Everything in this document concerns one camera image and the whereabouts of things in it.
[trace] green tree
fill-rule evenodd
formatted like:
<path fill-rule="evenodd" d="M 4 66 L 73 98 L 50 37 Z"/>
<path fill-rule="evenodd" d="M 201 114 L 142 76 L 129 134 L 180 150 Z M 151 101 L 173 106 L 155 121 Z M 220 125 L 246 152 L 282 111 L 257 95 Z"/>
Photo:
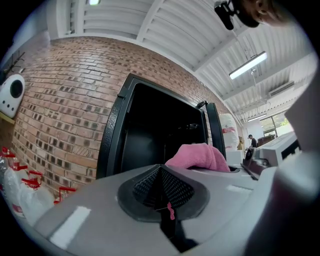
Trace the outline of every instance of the green tree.
<path fill-rule="evenodd" d="M 288 124 L 289 124 L 289 121 L 288 121 L 287 118 L 285 118 L 285 119 L 283 120 L 283 122 L 281 122 L 280 126 L 286 126 L 286 125 L 288 125 Z"/>

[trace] ceiling light fixture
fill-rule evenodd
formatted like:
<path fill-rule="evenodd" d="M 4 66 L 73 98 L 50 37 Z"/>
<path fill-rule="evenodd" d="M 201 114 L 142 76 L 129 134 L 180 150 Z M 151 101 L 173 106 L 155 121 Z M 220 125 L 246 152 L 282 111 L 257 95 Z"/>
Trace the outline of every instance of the ceiling light fixture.
<path fill-rule="evenodd" d="M 99 3 L 100 3 L 100 0 L 89 0 L 89 4 L 91 6 L 95 6 L 95 5 L 99 4 Z"/>
<path fill-rule="evenodd" d="M 268 58 L 268 55 L 265 51 L 261 52 L 257 56 L 253 57 L 252 59 L 248 60 L 242 66 L 238 67 L 236 70 L 232 71 L 229 76 L 233 80 L 238 76 L 242 75 L 244 72 L 248 71 L 249 69 L 253 68 L 254 66 L 258 65 L 260 62 L 263 62 Z"/>
<path fill-rule="evenodd" d="M 248 120 L 248 122 L 251 122 L 251 121 L 256 120 L 256 119 L 259 119 L 259 118 L 263 118 L 263 117 L 265 117 L 266 115 L 267 115 L 267 114 L 263 114 L 263 115 L 257 116 L 257 117 L 255 117 L 255 118 L 252 118 L 252 119 Z"/>

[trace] pink towel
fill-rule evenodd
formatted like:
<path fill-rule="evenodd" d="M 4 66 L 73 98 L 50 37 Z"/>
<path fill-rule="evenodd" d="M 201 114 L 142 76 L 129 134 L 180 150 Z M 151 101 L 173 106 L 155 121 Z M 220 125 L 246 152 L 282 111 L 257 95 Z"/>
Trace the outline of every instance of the pink towel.
<path fill-rule="evenodd" d="M 185 169 L 196 166 L 213 171 L 230 172 L 227 161 L 220 151 L 206 143 L 183 144 L 174 157 L 165 164 Z"/>

